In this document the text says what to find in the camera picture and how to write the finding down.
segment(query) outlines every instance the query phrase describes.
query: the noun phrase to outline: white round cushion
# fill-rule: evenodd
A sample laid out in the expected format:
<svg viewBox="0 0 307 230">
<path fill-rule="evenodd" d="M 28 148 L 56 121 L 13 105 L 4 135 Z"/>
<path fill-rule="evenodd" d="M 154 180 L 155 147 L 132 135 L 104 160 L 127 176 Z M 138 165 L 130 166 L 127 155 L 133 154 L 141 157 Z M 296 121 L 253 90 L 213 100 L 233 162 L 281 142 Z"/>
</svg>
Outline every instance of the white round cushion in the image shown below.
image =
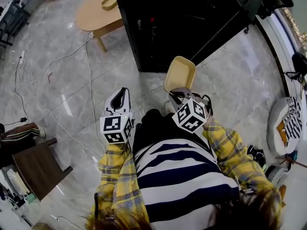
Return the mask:
<svg viewBox="0 0 307 230">
<path fill-rule="evenodd" d="M 270 150 L 279 156 L 291 153 L 295 149 L 295 146 L 293 149 L 288 146 L 286 150 L 279 131 L 277 130 L 278 125 L 281 123 L 289 109 L 287 99 L 288 97 L 284 97 L 275 102 L 268 120 L 267 142 Z"/>
</svg>

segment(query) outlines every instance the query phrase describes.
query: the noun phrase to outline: round wooden table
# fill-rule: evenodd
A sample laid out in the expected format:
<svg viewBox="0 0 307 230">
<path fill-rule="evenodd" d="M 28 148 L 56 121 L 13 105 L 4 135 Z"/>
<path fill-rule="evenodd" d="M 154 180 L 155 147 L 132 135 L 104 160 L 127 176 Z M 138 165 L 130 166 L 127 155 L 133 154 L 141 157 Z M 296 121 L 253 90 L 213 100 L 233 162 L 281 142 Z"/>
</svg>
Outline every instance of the round wooden table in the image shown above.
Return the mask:
<svg viewBox="0 0 307 230">
<path fill-rule="evenodd" d="M 92 31 L 102 51 L 106 52 L 106 47 L 100 37 L 122 27 L 124 23 L 118 5 L 106 11 L 102 9 L 102 1 L 85 0 L 77 10 L 76 24 L 81 30 Z"/>
</svg>

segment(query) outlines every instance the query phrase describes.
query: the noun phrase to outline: brown chair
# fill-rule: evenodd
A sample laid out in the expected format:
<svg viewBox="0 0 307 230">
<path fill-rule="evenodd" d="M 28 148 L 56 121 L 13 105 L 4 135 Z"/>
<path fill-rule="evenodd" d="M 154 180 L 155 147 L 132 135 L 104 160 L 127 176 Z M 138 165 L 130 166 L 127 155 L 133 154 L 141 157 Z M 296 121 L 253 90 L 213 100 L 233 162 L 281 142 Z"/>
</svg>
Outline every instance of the brown chair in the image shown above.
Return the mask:
<svg viewBox="0 0 307 230">
<path fill-rule="evenodd" d="M 39 200 L 72 171 L 71 166 L 62 171 L 55 160 L 49 146 L 56 142 L 53 138 L 13 155 L 19 175 Z"/>
</svg>

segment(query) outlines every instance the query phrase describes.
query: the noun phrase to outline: table leg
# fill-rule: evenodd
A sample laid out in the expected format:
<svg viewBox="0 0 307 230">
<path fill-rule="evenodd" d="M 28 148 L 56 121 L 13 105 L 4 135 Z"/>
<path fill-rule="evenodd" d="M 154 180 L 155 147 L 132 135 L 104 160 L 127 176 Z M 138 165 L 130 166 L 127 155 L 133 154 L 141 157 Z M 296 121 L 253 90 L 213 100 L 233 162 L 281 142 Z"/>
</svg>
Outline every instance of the table leg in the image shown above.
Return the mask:
<svg viewBox="0 0 307 230">
<path fill-rule="evenodd" d="M 97 33 L 97 31 L 93 31 L 93 34 L 94 34 L 94 37 L 97 40 L 98 45 L 101 47 L 102 51 L 106 52 L 106 47 L 105 47 L 104 43 L 102 42 L 102 40 L 99 36 L 99 33 Z"/>
</svg>

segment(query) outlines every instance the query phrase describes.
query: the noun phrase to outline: shoe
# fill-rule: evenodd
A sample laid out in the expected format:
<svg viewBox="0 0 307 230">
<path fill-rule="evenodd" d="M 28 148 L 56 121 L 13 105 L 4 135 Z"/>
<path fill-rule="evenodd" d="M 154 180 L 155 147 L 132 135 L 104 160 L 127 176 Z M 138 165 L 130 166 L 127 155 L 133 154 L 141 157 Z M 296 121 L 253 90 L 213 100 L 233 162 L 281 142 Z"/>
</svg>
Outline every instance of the shoe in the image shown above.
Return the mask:
<svg viewBox="0 0 307 230">
<path fill-rule="evenodd" d="M 39 136 L 41 138 L 45 138 L 46 137 L 46 133 L 45 133 L 44 129 L 41 126 L 39 126 L 37 123 L 35 123 L 35 124 L 37 125 L 37 127 L 39 129 Z"/>
<path fill-rule="evenodd" d="M 173 105 L 171 104 L 170 101 L 166 102 L 165 103 L 165 111 L 166 111 L 166 114 L 169 114 L 169 113 L 176 113 Z"/>
<path fill-rule="evenodd" d="M 248 155 L 251 155 L 253 160 L 256 161 L 263 170 L 265 170 L 266 160 L 262 149 L 255 149 L 253 145 L 250 145 L 248 147 Z"/>
</svg>

